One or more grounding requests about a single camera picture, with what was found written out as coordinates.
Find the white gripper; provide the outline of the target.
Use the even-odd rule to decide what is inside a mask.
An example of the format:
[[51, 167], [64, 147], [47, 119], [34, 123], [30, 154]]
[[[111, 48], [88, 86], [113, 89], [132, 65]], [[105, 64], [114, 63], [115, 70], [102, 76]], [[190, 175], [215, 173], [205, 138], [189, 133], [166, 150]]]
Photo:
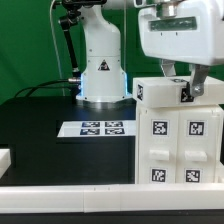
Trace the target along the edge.
[[165, 77], [176, 75], [174, 61], [194, 64], [190, 95], [202, 96], [209, 66], [224, 64], [224, 0], [182, 0], [171, 18], [158, 17], [156, 6], [146, 7], [138, 25], [144, 54], [162, 59]]

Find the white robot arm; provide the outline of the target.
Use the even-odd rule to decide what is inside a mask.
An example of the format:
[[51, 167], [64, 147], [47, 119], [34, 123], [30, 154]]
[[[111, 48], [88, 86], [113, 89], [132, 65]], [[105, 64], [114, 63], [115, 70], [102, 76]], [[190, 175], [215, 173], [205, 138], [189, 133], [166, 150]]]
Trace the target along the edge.
[[86, 43], [86, 68], [81, 96], [87, 102], [113, 103], [127, 99], [127, 81], [121, 67], [120, 31], [102, 15], [104, 9], [135, 7], [144, 54], [159, 58], [174, 73], [175, 62], [193, 66], [188, 94], [204, 94], [211, 66], [224, 64], [224, 0], [103, 0], [81, 4]]

